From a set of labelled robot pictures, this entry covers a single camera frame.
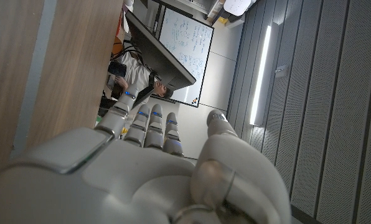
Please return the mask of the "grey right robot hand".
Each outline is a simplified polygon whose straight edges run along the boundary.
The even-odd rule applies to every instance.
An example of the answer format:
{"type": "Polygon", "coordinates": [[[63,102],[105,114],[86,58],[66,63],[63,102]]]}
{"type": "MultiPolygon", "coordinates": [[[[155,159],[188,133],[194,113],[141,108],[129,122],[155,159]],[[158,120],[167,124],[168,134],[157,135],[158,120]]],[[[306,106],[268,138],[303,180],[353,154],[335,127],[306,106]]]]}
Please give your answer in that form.
{"type": "Polygon", "coordinates": [[[131,85],[93,128],[60,134],[0,171],[0,223],[290,223],[275,166],[224,114],[207,117],[196,162],[185,159],[174,114],[142,107],[121,134],[131,85]]]}

